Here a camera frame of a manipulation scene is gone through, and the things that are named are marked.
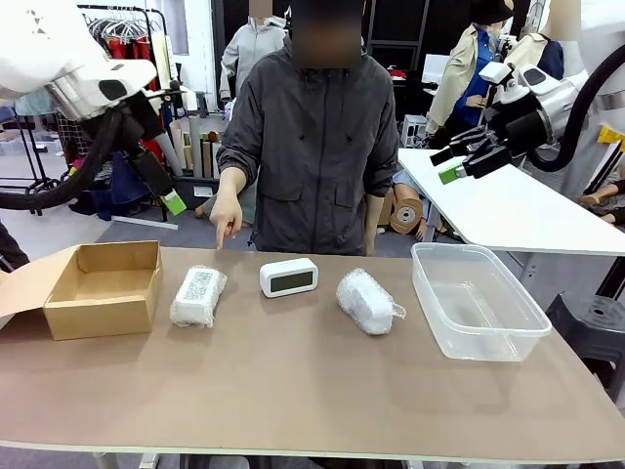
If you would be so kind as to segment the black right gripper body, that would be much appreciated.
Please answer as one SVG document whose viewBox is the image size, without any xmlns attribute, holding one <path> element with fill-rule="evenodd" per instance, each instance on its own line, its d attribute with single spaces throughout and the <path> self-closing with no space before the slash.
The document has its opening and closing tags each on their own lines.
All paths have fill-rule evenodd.
<svg viewBox="0 0 625 469">
<path fill-rule="evenodd" d="M 533 151 L 555 140 L 551 124 L 540 110 L 533 111 L 499 129 L 481 125 L 470 131 L 465 144 L 463 176 L 480 179 L 512 162 L 515 156 Z"/>
</svg>

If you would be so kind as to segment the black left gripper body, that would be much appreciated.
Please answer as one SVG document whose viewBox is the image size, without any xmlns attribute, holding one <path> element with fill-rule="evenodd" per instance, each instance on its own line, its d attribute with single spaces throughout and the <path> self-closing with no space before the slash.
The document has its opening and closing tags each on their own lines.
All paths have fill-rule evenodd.
<svg viewBox="0 0 625 469">
<path fill-rule="evenodd" d="M 130 166 L 156 196 L 165 196 L 174 189 L 174 183 L 155 154 L 145 146 L 163 136 L 159 118 L 144 92 L 128 97 L 120 105 L 122 118 L 116 141 L 126 152 Z"/>
</svg>

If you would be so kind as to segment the person's right hand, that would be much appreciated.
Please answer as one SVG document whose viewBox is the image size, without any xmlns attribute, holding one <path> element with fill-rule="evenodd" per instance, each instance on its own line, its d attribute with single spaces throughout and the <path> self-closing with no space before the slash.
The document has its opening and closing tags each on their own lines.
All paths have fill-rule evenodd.
<svg viewBox="0 0 625 469">
<path fill-rule="evenodd" d="M 217 248 L 222 249 L 226 239 L 237 237 L 242 228 L 242 209 L 237 195 L 218 192 L 209 220 L 216 228 Z"/>
</svg>

